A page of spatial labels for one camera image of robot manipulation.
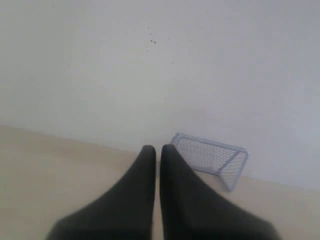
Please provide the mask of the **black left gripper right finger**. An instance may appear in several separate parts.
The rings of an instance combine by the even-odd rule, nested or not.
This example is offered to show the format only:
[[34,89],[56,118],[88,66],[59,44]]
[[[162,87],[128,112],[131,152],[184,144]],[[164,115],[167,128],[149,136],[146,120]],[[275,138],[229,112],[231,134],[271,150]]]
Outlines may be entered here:
[[279,240],[268,221],[210,188],[172,144],[162,147],[159,196],[166,240]]

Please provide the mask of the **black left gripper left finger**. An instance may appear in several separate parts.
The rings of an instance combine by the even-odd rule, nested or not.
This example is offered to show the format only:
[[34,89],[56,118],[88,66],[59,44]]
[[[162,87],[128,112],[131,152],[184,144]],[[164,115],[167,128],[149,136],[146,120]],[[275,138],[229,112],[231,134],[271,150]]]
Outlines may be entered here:
[[84,208],[60,219],[48,240],[150,240],[156,150],[145,145],[123,177]]

